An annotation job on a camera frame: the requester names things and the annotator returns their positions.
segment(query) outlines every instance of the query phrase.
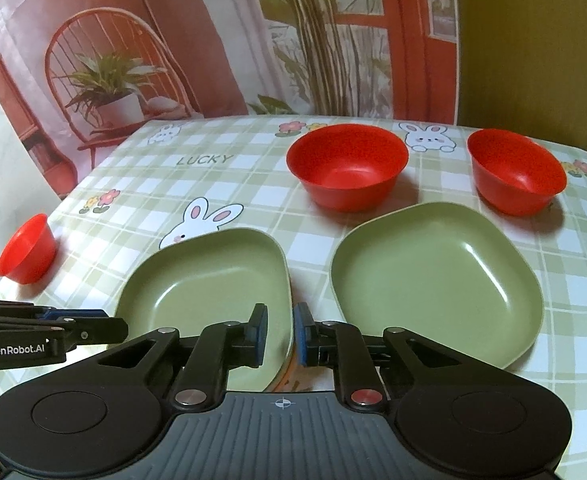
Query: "crosshair symbol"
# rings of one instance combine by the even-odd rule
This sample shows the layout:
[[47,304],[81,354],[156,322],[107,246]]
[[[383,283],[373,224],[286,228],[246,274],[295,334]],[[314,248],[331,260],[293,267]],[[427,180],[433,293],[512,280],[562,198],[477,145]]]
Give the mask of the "crosshair symbol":
[[275,402],[272,402],[272,404],[275,404],[278,408],[285,409],[289,408],[292,404],[295,404],[295,402],[291,402],[291,400],[285,399],[283,397],[282,399],[278,399]]

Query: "white flower pot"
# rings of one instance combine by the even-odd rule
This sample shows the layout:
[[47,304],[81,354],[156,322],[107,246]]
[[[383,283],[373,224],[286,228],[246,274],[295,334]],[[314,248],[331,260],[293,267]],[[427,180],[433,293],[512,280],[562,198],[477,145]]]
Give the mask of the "white flower pot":
[[113,103],[97,107],[107,128],[119,128],[144,121],[140,101],[135,94],[129,94]]

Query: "tablecloth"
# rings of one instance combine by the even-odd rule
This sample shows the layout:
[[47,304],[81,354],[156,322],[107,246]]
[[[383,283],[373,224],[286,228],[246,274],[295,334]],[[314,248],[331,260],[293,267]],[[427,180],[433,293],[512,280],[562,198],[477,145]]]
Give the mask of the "tablecloth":
[[[242,117],[146,124],[119,146],[50,217],[60,254],[46,286],[0,283],[0,299],[55,307],[103,308],[113,314],[128,276],[183,222],[185,208],[207,200],[208,215],[231,204],[227,223],[188,221],[188,236],[249,226],[272,235],[286,253],[294,301],[318,320],[343,319],[329,285],[331,255],[356,225],[419,202],[446,200],[490,218],[513,241],[540,280],[544,324],[512,371],[556,392],[571,410],[574,431],[558,472],[587,480],[587,153],[539,141],[563,163],[567,189],[534,218],[508,218],[479,198],[465,138],[472,129],[441,126],[442,149],[415,139],[409,165],[390,198],[364,214],[327,214],[309,201],[285,155],[298,136],[324,124],[368,123],[403,139],[421,123],[323,117]],[[80,348],[74,362],[102,348]],[[0,372],[0,394],[56,367]],[[331,387],[331,375],[296,369],[285,390]]]

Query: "cartoon rabbit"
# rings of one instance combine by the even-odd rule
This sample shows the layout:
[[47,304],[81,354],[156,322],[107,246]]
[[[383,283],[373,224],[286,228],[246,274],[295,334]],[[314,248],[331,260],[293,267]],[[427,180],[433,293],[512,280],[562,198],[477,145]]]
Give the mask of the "cartoon rabbit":
[[168,235],[162,238],[160,249],[189,240],[189,238],[214,233],[221,226],[235,220],[242,213],[244,207],[240,204],[225,205],[205,218],[208,209],[209,202],[205,197],[193,200],[184,210],[182,223],[179,223],[171,229]]
[[451,153],[455,149],[455,142],[445,135],[445,126],[427,126],[427,129],[423,130],[415,124],[401,123],[400,128],[407,132],[405,143],[414,152],[440,150]]
[[174,126],[173,124],[165,124],[160,128],[153,137],[150,137],[147,144],[159,144],[160,146],[167,146],[177,137],[180,133],[180,126]]

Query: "gray ribbed panel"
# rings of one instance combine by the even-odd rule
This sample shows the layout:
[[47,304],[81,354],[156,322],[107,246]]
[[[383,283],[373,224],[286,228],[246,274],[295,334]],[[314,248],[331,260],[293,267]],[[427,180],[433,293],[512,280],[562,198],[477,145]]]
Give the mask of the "gray ribbed panel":
[[347,410],[332,392],[285,394],[287,408],[276,404],[282,398],[230,393],[211,412],[180,415],[157,448],[103,480],[450,478],[424,476],[381,416]]

